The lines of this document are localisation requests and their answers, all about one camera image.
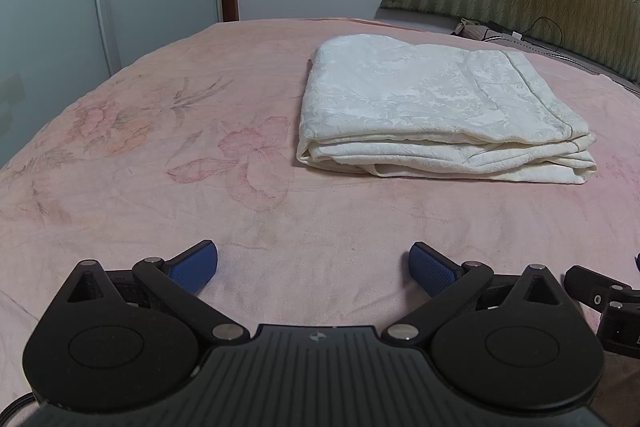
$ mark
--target blanket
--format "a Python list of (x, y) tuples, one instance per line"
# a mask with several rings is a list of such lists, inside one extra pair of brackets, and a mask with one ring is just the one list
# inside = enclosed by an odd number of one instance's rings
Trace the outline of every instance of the blanket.
[(360, 34), (314, 53), (298, 159), (383, 177), (581, 184), (594, 142), (522, 52)]

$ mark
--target silver screw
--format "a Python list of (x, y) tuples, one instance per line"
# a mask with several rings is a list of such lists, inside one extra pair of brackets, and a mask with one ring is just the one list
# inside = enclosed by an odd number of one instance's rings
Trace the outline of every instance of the silver screw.
[(397, 339), (398, 341), (410, 341), (418, 336), (418, 328), (411, 324), (394, 324), (389, 327), (386, 332), (390, 337)]
[(242, 337), (244, 330), (237, 324), (219, 324), (211, 330), (211, 333), (221, 341), (234, 341)]

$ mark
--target folded white blanket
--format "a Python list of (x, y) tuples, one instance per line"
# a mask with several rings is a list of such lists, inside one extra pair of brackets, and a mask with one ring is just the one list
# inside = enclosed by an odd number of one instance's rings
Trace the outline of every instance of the folded white blanket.
[(351, 35), (312, 61), (297, 153), (309, 166), (565, 184), (596, 170), (595, 135), (521, 52)]

